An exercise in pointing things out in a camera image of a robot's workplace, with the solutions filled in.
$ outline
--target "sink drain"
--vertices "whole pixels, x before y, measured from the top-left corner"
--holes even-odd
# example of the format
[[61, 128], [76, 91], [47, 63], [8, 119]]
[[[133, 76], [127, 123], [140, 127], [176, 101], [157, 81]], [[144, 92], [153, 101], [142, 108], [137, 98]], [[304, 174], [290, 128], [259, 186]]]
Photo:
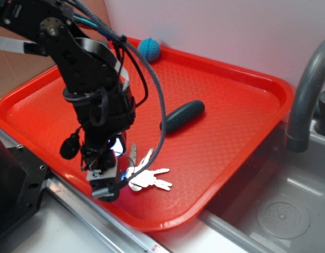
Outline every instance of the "sink drain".
[[264, 231], [281, 239], [304, 234], [310, 222], [306, 208], [288, 197], [263, 201], [257, 209], [257, 220]]

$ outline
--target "cardboard box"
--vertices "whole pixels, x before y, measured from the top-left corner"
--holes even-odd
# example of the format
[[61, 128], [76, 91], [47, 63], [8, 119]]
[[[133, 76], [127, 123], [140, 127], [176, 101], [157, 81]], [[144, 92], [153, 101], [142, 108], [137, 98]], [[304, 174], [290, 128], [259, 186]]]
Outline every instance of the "cardboard box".
[[[97, 16], [99, 16], [107, 24], [110, 24], [104, 1], [83, 0], [83, 2]], [[93, 39], [103, 39], [103, 37], [95, 31], [84, 31]], [[1, 27], [0, 36], [25, 40], [25, 38], [20, 37]], [[29, 81], [30, 79], [43, 73], [54, 65], [54, 62], [50, 57], [18, 54], [0, 50], [0, 98], [11, 90], [17, 88], [19, 85]]]

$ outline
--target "red tray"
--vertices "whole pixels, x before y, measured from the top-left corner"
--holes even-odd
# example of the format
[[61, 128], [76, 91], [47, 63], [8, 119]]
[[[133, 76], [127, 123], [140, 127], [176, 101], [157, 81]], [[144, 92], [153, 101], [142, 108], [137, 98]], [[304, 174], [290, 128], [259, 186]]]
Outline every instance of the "red tray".
[[[152, 66], [164, 89], [167, 113], [192, 100], [202, 100], [206, 110], [167, 137], [150, 168], [170, 168], [159, 175], [173, 183], [170, 192], [156, 187], [133, 192], [126, 186], [115, 202], [94, 200], [142, 231], [165, 230], [197, 216], [284, 117], [293, 99], [290, 86], [278, 78], [165, 47]], [[142, 84], [129, 61], [126, 68], [139, 101], [144, 95]], [[22, 85], [0, 100], [0, 128], [90, 196], [80, 156], [67, 161], [59, 154], [63, 140], [79, 126], [72, 105], [62, 96], [63, 88], [56, 67]], [[135, 123], [127, 132], [127, 153], [136, 143], [138, 161], [155, 148], [160, 137], [158, 95], [150, 82], [149, 91], [149, 99], [137, 108]], [[122, 170], [127, 163], [120, 158]]]

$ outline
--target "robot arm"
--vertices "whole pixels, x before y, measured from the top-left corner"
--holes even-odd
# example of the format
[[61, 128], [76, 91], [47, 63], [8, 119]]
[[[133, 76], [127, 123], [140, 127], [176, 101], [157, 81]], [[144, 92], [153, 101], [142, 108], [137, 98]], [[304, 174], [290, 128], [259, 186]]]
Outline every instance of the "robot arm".
[[[107, 44], [88, 38], [74, 22], [73, 7], [63, 0], [0, 0], [0, 26], [34, 42], [33, 53], [49, 55], [65, 82], [64, 98], [73, 104], [81, 127], [64, 141], [61, 155], [80, 150], [92, 189], [121, 180], [111, 150], [117, 135], [134, 122], [136, 102], [128, 82], [119, 78], [121, 56]], [[78, 133], [85, 131], [80, 147]], [[114, 201], [119, 190], [103, 201]]]

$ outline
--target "sink basin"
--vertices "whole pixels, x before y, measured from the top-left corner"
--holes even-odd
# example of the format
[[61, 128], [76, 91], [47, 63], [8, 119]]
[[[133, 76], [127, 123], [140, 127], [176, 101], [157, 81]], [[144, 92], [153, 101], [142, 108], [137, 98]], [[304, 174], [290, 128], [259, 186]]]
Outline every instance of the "sink basin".
[[325, 137], [283, 146], [279, 124], [206, 209], [270, 252], [325, 252]]

